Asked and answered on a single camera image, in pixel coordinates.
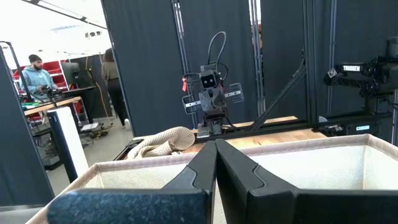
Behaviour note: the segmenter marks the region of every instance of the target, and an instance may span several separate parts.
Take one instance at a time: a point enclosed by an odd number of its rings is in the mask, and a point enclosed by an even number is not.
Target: floor
[[[101,120],[105,126],[113,122],[113,127],[109,134],[99,140],[94,140],[94,144],[85,147],[83,150],[86,155],[88,166],[96,162],[112,161],[132,140],[132,132],[124,129],[118,119]],[[58,195],[70,183],[64,166],[55,170],[47,171],[54,194]]]

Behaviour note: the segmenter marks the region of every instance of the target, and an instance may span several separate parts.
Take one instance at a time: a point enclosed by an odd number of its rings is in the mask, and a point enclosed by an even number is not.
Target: wooden tabletop
[[[70,98],[70,99],[67,99],[67,100],[62,100],[62,101],[59,101],[59,102],[56,102],[56,103],[44,103],[44,104],[42,104],[42,105],[40,105],[40,106],[38,106],[36,108],[25,110],[24,114],[25,114],[25,116],[27,116],[27,115],[38,113],[38,112],[41,112],[41,111],[48,111],[48,110],[51,110],[52,108],[55,108],[55,107],[58,107],[58,106],[67,105],[69,103],[77,102],[79,100],[81,100],[81,97],[77,96],[77,97],[73,97],[73,98]]]
[[[296,119],[297,118],[295,116],[288,116],[288,117],[283,117],[283,118],[268,119],[265,123],[267,124],[267,123],[276,123],[276,122],[281,122],[281,121],[293,121]],[[234,125],[237,127],[241,127],[241,126],[249,126],[252,123],[253,122],[246,122],[246,123],[239,123],[239,124],[234,124]],[[143,136],[143,137],[136,137],[134,139],[142,139],[142,138],[145,139],[148,137],[149,136]],[[247,148],[252,148],[252,147],[264,146],[264,145],[268,145],[268,144],[281,143],[281,142],[311,140],[311,139],[320,139],[320,138],[327,138],[327,137],[325,135],[323,135],[322,133],[314,133],[311,129],[303,129],[303,130],[297,130],[297,131],[287,131],[287,132],[283,132],[283,133],[263,134],[260,136],[229,139],[226,141],[237,149],[247,149]],[[198,152],[203,147],[204,144],[205,143],[194,144],[193,146],[184,150],[183,153]]]

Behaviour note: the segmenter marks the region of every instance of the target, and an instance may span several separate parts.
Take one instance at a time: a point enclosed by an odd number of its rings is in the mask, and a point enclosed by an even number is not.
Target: man
[[[22,74],[25,78],[25,82],[27,88],[34,98],[39,98],[41,100],[47,99],[47,95],[43,94],[40,96],[43,87],[47,85],[48,87],[52,88],[53,90],[57,89],[58,87],[54,84],[52,77],[48,73],[48,71],[42,68],[43,61],[37,55],[30,55],[29,56],[30,66],[26,66],[25,69],[22,71]],[[22,84],[22,77],[19,79],[19,84],[22,90],[25,91],[25,87]]]

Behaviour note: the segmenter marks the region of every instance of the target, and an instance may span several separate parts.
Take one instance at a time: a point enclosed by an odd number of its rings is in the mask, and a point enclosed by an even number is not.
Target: black pants
[[[112,99],[113,108],[124,126],[124,119],[127,118],[127,111],[118,78],[108,81],[108,92]]]

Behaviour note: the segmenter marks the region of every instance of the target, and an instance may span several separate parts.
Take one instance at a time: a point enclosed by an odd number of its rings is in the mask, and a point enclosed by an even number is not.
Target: red clip
[[[187,91],[187,82],[185,78],[182,78],[182,91]]]

